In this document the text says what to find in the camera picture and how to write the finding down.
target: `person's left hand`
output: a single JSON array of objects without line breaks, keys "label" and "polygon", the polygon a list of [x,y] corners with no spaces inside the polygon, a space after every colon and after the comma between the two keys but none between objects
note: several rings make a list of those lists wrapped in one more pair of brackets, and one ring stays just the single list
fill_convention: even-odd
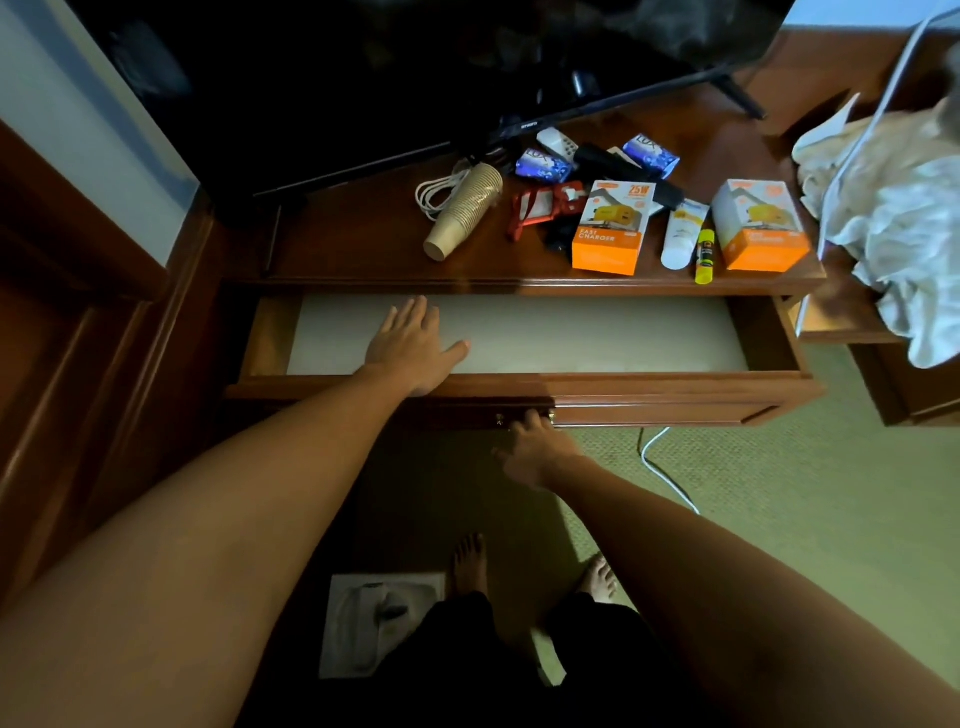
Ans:
[{"label": "person's left hand", "polygon": [[430,394],[467,358],[469,341],[440,351],[440,309],[427,310],[425,296],[410,299],[387,318],[367,348],[367,364],[383,366],[410,387],[411,397]]}]

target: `hand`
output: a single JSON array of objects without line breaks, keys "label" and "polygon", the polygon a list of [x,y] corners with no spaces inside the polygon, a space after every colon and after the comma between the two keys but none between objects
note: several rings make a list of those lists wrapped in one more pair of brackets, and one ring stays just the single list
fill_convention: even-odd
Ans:
[{"label": "hand", "polygon": [[582,457],[573,438],[554,429],[553,423],[535,410],[527,411],[526,423],[513,423],[514,451],[495,449],[503,472],[511,480],[530,488],[545,488],[551,467],[567,457]]},{"label": "hand", "polygon": [[426,297],[410,299],[387,318],[367,348],[367,364],[382,366],[400,376],[411,397],[430,394],[470,353],[469,341],[458,341],[440,351],[440,309],[427,310]]}]

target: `white cord on floor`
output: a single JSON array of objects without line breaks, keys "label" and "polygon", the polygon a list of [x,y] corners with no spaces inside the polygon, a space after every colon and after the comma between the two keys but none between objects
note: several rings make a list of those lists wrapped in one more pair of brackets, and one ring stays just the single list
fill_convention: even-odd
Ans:
[{"label": "white cord on floor", "polygon": [[[836,209],[839,201],[840,182],[843,180],[844,175],[847,174],[847,170],[850,169],[853,160],[860,153],[863,145],[867,143],[867,140],[870,139],[871,135],[874,133],[874,129],[876,129],[876,125],[880,123],[880,119],[883,117],[887,107],[890,106],[890,100],[893,98],[894,92],[897,90],[897,86],[900,85],[900,77],[903,75],[903,71],[906,70],[906,65],[910,62],[917,44],[924,36],[926,27],[933,20],[937,19],[937,13],[940,11],[940,8],[943,6],[943,4],[944,0],[940,0],[940,2],[938,2],[934,7],[933,12],[916,28],[914,28],[913,34],[910,36],[910,39],[903,48],[903,52],[900,54],[900,60],[897,61],[897,67],[894,69],[893,76],[890,77],[890,83],[887,84],[886,90],[883,92],[883,98],[880,99],[880,104],[876,107],[874,118],[871,119],[867,129],[863,134],[860,135],[860,138],[856,140],[856,143],[853,144],[853,147],[850,149],[850,153],[847,154],[847,158],[843,160],[843,163],[841,163],[836,175],[834,175],[833,179],[830,181],[830,184],[827,187],[827,192],[824,193],[824,201],[820,209],[820,237],[817,240],[817,257],[820,260],[824,259],[824,254],[827,252],[827,225],[829,223],[830,216],[833,214],[833,211]],[[806,310],[809,305],[810,297],[804,296],[804,300],[800,304],[800,313],[797,315],[797,326],[794,329],[798,339],[804,332],[804,319],[806,319]]]},{"label": "white cord on floor", "polygon": [[[423,214],[431,220],[436,221],[437,218],[440,217],[440,213],[444,211],[444,208],[450,202],[453,193],[457,191],[457,187],[460,186],[460,183],[469,174],[470,169],[472,169],[472,167],[469,162],[461,159],[454,165],[453,172],[451,172],[448,177],[441,177],[438,180],[430,180],[429,182],[420,184],[417,187],[415,195],[417,196],[417,204],[420,206],[420,209],[423,210]],[[443,202],[434,205],[433,198],[445,190],[449,190],[450,193]]]},{"label": "white cord on floor", "polygon": [[640,460],[642,463],[647,466],[647,470],[653,473],[656,477],[662,480],[664,483],[673,488],[674,493],[676,493],[680,498],[693,510],[695,514],[700,515],[700,509],[694,504],[693,500],[686,494],[683,488],[677,485],[674,482],[673,478],[664,473],[660,468],[647,460],[647,450],[650,449],[650,446],[656,443],[663,435],[670,431],[669,427],[665,427],[660,432],[658,432],[654,437],[650,439],[650,442],[643,446],[643,449],[640,451]]}]

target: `black pants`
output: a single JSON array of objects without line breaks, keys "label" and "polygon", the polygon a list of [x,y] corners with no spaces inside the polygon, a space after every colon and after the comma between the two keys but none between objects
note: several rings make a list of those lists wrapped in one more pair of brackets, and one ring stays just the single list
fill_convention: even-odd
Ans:
[{"label": "black pants", "polygon": [[500,641],[493,608],[479,593],[441,602],[389,655],[373,677],[377,692],[424,704],[468,706],[469,717],[536,714],[561,724],[629,713],[639,725],[703,725],[703,702],[663,651],[643,618],[628,607],[567,597],[546,628],[566,670],[558,688]]}]

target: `television stand leg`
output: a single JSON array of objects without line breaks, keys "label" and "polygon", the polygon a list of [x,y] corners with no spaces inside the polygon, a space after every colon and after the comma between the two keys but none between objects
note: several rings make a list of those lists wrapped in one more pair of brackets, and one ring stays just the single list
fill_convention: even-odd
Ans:
[{"label": "television stand leg", "polygon": [[746,111],[747,116],[758,121],[767,118],[767,111],[743,90],[730,76],[718,76],[710,82],[719,88],[723,95]]}]

